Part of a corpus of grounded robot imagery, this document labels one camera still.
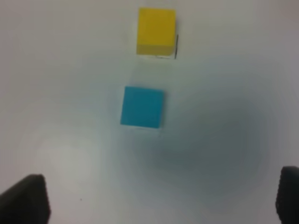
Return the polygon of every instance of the cube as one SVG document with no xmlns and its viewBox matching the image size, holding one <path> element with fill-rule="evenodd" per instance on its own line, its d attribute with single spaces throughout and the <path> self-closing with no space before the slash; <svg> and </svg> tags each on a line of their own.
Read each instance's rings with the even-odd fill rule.
<svg viewBox="0 0 299 224">
<path fill-rule="evenodd" d="M 159 128 L 164 93 L 138 87 L 126 87 L 122 105 L 121 124 Z"/>
<path fill-rule="evenodd" d="M 169 56 L 175 48 L 176 12 L 171 9 L 140 8 L 137 54 Z"/>
</svg>

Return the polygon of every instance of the yellow cube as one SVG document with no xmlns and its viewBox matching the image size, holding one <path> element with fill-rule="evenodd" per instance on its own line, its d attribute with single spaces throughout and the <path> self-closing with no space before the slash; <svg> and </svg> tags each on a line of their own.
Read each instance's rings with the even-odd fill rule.
<svg viewBox="0 0 299 224">
<path fill-rule="evenodd" d="M 140 8 L 137 34 L 138 55 L 169 56 L 175 46 L 176 12 Z"/>
</svg>

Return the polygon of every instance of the blue cube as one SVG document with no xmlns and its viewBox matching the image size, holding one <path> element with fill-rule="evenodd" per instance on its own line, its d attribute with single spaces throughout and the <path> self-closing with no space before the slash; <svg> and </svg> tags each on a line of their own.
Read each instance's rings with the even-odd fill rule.
<svg viewBox="0 0 299 224">
<path fill-rule="evenodd" d="M 159 128 L 162 118 L 164 93 L 138 87 L 126 87 L 121 124 Z"/>
</svg>

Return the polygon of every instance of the white surface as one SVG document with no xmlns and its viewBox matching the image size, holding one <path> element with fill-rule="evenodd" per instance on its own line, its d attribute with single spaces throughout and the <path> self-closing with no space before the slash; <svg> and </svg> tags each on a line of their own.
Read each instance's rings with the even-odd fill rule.
<svg viewBox="0 0 299 224">
<path fill-rule="evenodd" d="M 299 165 L 284 2 L 172 1 L 178 59 L 156 64 L 131 48 L 149 0 L 0 1 L 0 190 L 44 174 L 51 224 L 279 223 L 280 169 Z M 128 84 L 167 92 L 160 132 L 119 125 Z"/>
</svg>

